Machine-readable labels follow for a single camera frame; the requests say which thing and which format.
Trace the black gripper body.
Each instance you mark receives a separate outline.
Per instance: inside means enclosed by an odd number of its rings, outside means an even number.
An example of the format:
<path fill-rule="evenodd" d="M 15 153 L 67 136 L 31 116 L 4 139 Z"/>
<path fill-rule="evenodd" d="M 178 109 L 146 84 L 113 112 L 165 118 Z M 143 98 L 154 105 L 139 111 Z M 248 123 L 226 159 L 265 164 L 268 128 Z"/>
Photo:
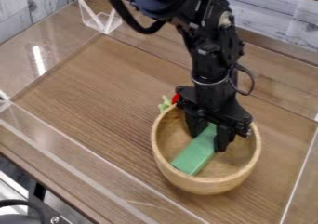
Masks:
<path fill-rule="evenodd" d="M 249 137 L 253 115 L 240 105 L 237 98 L 238 78 L 224 77 L 216 83 L 198 83 L 196 86 L 178 86 L 180 94 L 177 106 L 186 112 L 186 108 L 202 109 L 208 123 L 216 126 L 226 125 L 237 131 L 237 136 Z"/>

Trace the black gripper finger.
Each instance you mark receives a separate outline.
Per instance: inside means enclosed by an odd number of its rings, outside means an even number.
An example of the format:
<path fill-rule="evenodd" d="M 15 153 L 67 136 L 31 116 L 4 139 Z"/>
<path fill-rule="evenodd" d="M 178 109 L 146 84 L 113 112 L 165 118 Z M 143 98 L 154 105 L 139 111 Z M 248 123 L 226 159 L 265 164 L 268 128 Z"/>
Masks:
<path fill-rule="evenodd" d="M 225 152 L 229 144 L 234 141 L 237 131 L 226 125 L 217 126 L 216 151 Z"/>
<path fill-rule="evenodd" d="M 186 125 L 193 138 L 198 137 L 208 127 L 205 111 L 202 109 L 186 108 Z"/>

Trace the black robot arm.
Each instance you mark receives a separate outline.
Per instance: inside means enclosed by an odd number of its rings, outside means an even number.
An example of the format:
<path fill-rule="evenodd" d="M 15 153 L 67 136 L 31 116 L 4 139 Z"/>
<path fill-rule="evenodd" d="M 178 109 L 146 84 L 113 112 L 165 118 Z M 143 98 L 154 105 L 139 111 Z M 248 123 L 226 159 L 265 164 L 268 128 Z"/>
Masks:
<path fill-rule="evenodd" d="M 214 148 L 224 152 L 237 136 L 252 132 L 253 116 L 237 95 L 245 43 L 228 0 L 131 0 L 146 16 L 171 23 L 192 57 L 193 86 L 178 86 L 177 106 L 186 114 L 190 135 L 198 137 L 209 124 L 217 126 Z"/>

